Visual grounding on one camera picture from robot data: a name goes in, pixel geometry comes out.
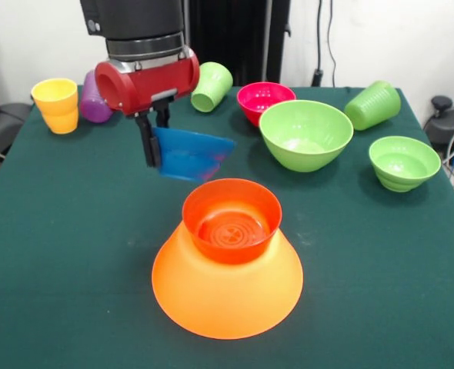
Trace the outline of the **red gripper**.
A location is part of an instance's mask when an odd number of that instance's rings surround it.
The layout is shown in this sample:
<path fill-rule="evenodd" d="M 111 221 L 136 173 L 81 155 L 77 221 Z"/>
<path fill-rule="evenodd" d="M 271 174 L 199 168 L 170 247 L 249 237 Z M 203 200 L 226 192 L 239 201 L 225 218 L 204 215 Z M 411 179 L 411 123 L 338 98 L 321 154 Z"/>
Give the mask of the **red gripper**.
<path fill-rule="evenodd" d="M 194 51 L 185 46 L 176 55 L 141 61 L 109 59 L 97 64 L 95 80 L 107 105 L 125 115 L 135 114 L 142 137 L 146 163 L 161 166 L 159 140 L 147 113 L 152 105 L 156 125 L 169 127 L 169 99 L 190 94 L 199 82 L 199 61 Z"/>

